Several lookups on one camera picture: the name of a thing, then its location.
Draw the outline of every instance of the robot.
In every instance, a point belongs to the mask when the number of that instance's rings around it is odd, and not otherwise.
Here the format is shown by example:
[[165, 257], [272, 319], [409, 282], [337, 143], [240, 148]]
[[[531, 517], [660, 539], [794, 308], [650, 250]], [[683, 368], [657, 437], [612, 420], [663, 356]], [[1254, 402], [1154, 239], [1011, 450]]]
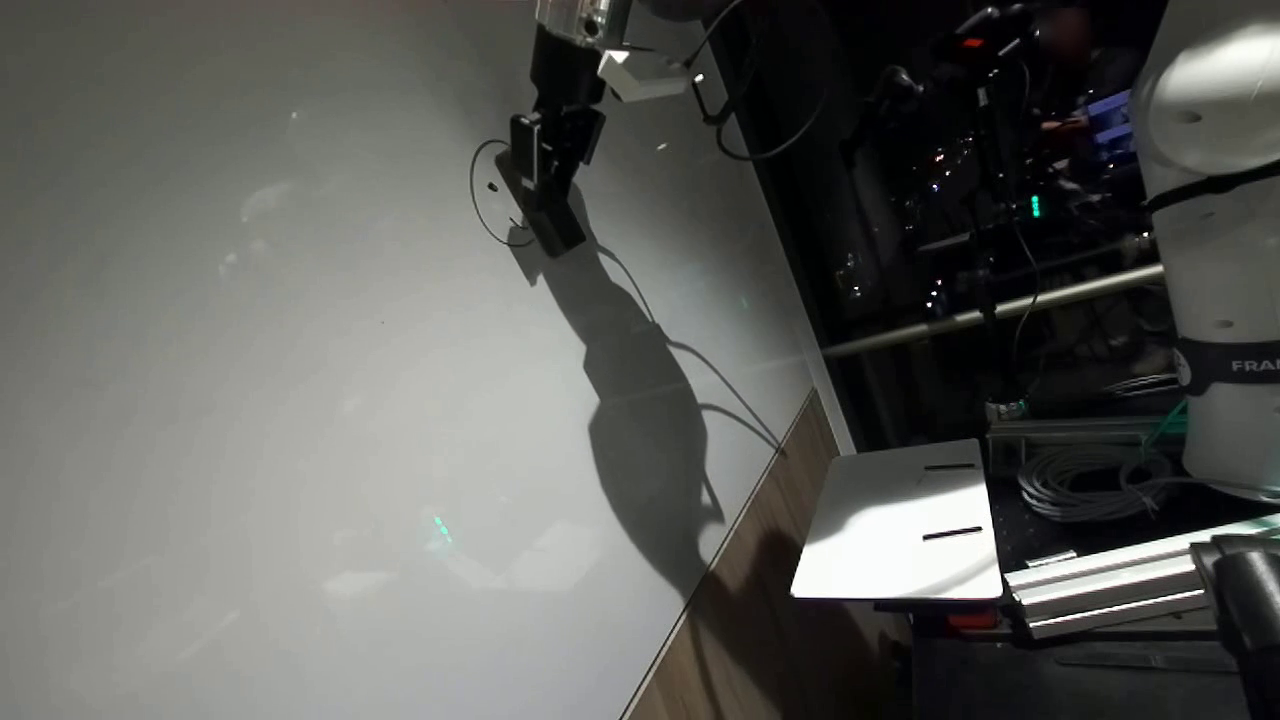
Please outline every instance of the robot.
[[1131, 121], [1188, 380], [1184, 469], [1280, 504], [1280, 5], [1171, 0]]

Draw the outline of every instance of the white robot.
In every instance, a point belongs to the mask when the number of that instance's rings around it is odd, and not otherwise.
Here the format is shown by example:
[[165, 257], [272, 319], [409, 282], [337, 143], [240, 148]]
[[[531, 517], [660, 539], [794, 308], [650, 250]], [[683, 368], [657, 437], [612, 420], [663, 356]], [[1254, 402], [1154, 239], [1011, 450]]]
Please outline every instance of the white robot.
[[1131, 121], [1184, 342], [1184, 465], [1280, 504], [1280, 0], [1171, 0]]

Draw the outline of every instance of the white wall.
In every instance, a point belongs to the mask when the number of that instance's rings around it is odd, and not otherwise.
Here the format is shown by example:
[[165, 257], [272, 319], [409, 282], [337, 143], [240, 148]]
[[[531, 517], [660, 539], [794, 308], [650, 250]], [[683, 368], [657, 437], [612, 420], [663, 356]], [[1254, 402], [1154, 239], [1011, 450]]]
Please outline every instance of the white wall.
[[[474, 229], [528, 5], [0, 8], [5, 720], [622, 708], [766, 450], [593, 257], [553, 296]], [[609, 113], [594, 238], [778, 432], [752, 168], [690, 102]]]

